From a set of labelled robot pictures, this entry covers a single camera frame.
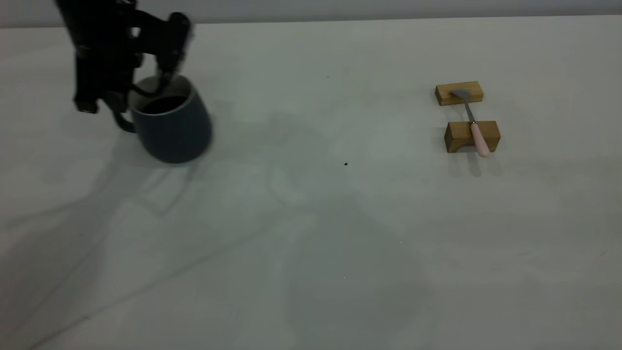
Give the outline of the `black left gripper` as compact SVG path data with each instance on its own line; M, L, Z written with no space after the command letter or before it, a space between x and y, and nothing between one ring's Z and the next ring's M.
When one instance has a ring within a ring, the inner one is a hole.
M76 108L98 113L103 101L111 111L131 110L129 95L141 53L134 44L135 0L56 0L75 50ZM157 87L162 93L185 58L192 22L184 13L162 20L141 12L141 52L154 56Z

